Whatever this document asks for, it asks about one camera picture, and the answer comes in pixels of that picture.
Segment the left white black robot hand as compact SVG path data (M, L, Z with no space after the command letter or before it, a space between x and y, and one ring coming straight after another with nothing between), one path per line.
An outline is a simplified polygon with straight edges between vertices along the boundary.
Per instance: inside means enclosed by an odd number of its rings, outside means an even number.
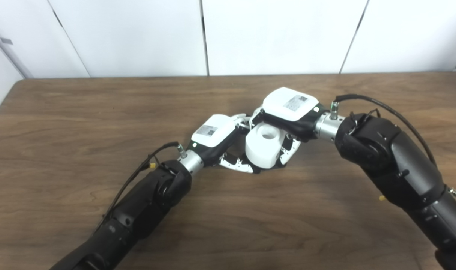
M191 175L202 168L217 165L243 173L259 174L261 170L250 164L247 158L238 158L228 152L236 140L250 130L250 118L247 114L212 115L192 135L186 155L180 157L179 161Z

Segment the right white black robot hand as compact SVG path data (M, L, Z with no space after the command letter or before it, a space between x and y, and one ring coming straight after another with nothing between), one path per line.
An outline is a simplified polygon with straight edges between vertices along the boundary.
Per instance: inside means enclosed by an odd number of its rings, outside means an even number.
M261 170L283 168L303 143L320 138L329 110L316 97L287 87L271 92L250 117L248 161Z

